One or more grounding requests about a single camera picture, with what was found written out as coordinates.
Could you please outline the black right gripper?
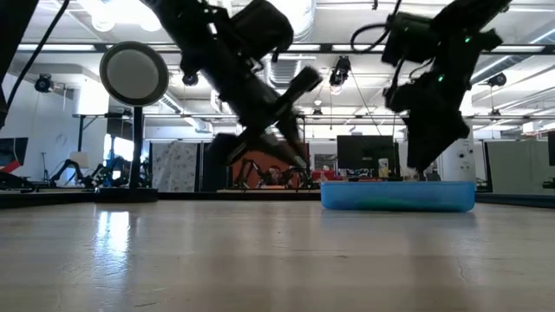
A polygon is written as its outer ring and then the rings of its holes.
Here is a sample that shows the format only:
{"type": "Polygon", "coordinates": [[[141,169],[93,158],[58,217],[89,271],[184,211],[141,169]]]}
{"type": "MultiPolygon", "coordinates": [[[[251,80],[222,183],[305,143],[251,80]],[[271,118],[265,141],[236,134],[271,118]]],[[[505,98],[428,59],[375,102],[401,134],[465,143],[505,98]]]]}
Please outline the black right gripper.
{"type": "Polygon", "coordinates": [[[411,113],[408,128],[407,165],[425,170],[456,140],[470,133],[460,111],[460,103],[470,82],[480,53],[502,43],[493,29],[476,33],[452,33],[442,38],[432,55],[430,70],[410,83],[392,85],[385,92],[385,106],[396,112],[424,110],[451,112],[431,124],[424,116],[411,113]]]}

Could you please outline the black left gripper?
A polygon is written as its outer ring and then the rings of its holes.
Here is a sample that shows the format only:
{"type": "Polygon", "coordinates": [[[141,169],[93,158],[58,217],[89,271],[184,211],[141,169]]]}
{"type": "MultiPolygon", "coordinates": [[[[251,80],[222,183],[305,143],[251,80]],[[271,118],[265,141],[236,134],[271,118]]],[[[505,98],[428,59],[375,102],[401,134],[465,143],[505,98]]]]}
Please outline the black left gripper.
{"type": "MultiPolygon", "coordinates": [[[[277,111],[284,106],[280,94],[260,79],[264,70],[260,60],[221,55],[216,58],[216,91],[246,127],[266,128],[277,119],[277,111]]],[[[219,133],[210,144],[207,160],[211,165],[230,166],[248,152],[261,152],[289,166],[307,169],[309,160],[301,141],[297,118],[284,114],[277,123],[284,136],[284,146],[273,133],[245,129],[240,135],[219,133]]]]}

